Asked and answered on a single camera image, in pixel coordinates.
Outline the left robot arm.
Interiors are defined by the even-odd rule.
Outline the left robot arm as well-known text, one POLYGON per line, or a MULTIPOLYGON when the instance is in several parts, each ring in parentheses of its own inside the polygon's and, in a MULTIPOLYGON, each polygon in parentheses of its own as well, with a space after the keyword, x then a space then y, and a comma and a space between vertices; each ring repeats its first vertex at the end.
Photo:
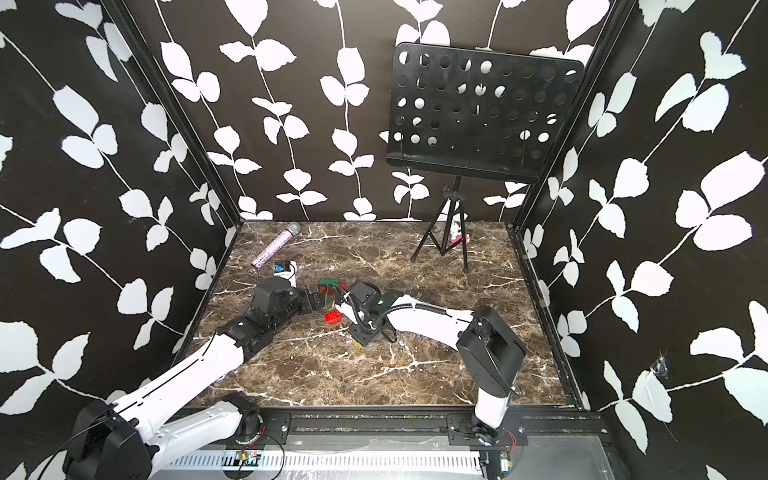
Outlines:
POLYGON ((149 479, 176 459, 221 439, 249 447, 266 431, 258 407, 241 393, 174 419, 182 407, 268 347, 297 315, 332 308, 338 288, 300 289, 271 277, 251 302, 193 354, 157 379, 78 414, 63 449, 68 479, 149 479))

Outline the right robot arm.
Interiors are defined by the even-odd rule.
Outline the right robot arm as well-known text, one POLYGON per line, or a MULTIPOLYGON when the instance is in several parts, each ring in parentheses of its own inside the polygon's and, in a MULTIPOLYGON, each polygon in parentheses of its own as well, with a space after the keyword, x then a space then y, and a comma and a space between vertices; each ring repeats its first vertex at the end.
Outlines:
POLYGON ((337 311, 352 321, 350 335, 361 346, 379 336, 395 343, 399 334, 412 333, 457 351, 478 387, 475 432, 496 433, 502 427, 528 349, 495 309, 440 307, 363 281, 333 291, 337 311))

